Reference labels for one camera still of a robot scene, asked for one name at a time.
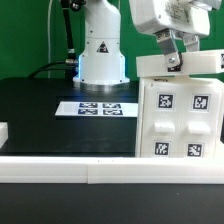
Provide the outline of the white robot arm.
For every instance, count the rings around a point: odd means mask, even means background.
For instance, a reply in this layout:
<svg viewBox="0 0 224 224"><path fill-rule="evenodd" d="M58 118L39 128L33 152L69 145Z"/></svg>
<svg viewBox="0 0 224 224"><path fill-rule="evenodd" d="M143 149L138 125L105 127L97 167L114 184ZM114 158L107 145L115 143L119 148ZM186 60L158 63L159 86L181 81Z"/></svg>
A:
<svg viewBox="0 0 224 224"><path fill-rule="evenodd" d="M77 87L112 90L125 86L125 57L120 52L119 10L108 0L60 0L68 42L68 61L74 64L71 79ZM208 12L219 0L129 0L131 16L138 32L154 35L165 56L165 68L178 71L186 49L200 49L199 39L210 31ZM77 55L73 45L69 12L85 10L85 49Z"/></svg>

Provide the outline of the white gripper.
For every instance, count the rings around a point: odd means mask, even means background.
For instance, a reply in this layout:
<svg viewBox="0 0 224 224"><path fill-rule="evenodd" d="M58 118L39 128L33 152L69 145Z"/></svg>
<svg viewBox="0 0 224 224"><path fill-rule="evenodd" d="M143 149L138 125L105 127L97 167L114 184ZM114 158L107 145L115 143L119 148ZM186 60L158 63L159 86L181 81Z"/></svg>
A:
<svg viewBox="0 0 224 224"><path fill-rule="evenodd" d="M199 36L210 33L208 11L189 0L129 0L129 4L137 31L148 35L156 33L169 72L180 71L182 66L182 55L172 30L185 32L183 43L187 52L199 51Z"/></svg>

